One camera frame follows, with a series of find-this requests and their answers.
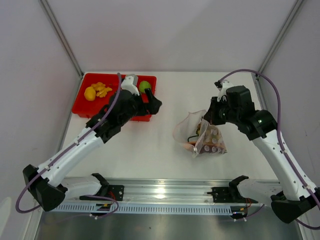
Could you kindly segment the ginger root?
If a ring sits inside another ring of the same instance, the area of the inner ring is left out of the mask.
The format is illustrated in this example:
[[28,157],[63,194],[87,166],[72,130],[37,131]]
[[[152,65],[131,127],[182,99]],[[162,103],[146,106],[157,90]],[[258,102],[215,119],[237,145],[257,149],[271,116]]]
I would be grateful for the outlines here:
[[104,98],[108,94],[108,92],[111,92],[113,90],[111,87],[106,86],[102,82],[93,83],[91,87],[93,87],[96,92],[96,96],[99,98]]

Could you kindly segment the yellow lemon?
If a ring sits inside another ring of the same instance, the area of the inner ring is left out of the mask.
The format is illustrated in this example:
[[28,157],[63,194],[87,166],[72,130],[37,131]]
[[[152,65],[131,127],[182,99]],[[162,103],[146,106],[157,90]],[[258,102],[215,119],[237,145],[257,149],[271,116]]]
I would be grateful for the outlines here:
[[89,86],[84,91],[84,98],[89,102],[93,102],[96,99],[96,94],[96,90],[92,86]]

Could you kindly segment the clear zip bag pink dots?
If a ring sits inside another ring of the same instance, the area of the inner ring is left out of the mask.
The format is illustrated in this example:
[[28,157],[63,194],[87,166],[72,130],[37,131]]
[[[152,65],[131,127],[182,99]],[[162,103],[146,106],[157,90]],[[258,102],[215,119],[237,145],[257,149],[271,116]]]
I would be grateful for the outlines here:
[[173,139],[194,158],[200,155],[224,155],[227,147],[217,126],[204,119],[206,110],[189,112],[172,133]]

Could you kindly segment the longan bunch with leaves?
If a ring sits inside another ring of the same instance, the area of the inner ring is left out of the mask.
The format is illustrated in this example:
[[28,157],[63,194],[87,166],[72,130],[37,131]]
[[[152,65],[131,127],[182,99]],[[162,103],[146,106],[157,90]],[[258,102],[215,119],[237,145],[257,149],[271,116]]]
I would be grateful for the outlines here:
[[200,137],[202,134],[206,132],[207,127],[208,127],[208,122],[202,119],[196,127],[196,131],[195,131],[196,135]]

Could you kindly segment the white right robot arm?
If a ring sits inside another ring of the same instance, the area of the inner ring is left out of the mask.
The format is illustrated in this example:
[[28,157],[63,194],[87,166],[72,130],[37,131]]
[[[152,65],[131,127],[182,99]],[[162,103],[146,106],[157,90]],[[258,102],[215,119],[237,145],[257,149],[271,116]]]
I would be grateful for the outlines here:
[[279,183],[279,187],[270,188],[242,175],[229,183],[229,198],[234,202],[248,198],[267,205],[286,224],[297,220],[320,202],[320,189],[285,148],[272,114],[255,108],[248,88],[238,85],[218,89],[204,119],[216,126],[236,125],[263,154]]

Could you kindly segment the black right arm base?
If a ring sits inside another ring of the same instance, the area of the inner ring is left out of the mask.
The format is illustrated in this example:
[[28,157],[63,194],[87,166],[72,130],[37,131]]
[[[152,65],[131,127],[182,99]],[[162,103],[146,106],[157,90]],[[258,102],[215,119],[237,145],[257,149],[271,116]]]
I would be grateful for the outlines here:
[[258,202],[251,198],[244,198],[241,196],[237,189],[237,186],[244,180],[249,179],[248,176],[241,175],[228,183],[228,186],[215,186],[211,188],[206,194],[212,196],[214,203],[235,203],[245,204],[252,203],[257,204]]

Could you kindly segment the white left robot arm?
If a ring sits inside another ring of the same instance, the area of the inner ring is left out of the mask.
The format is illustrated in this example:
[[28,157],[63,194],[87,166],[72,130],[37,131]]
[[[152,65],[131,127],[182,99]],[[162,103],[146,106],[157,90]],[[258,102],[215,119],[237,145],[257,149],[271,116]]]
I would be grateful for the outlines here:
[[73,182],[66,181],[65,177],[88,154],[118,134],[132,118],[158,113],[162,102],[149,88],[145,93],[147,102],[138,93],[117,91],[68,147],[37,167],[29,164],[23,169],[27,190],[44,211],[49,212],[71,198],[87,200],[92,196],[94,200],[103,200],[109,197],[110,185],[99,173]]

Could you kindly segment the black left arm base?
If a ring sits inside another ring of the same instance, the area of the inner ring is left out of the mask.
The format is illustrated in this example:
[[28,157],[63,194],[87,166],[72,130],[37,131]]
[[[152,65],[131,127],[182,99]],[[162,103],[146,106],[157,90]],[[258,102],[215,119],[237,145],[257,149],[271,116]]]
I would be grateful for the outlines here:
[[108,198],[112,198],[116,201],[123,200],[124,191],[125,191],[124,185],[112,185],[99,173],[92,173],[91,175],[96,180],[98,180],[98,182],[101,184],[101,187],[99,188],[98,192],[93,195],[93,197],[88,197],[88,196],[83,195],[83,196],[79,197],[80,200],[82,200],[82,201],[84,201],[84,200],[97,201],[97,200],[99,200],[98,197],[108,197]]

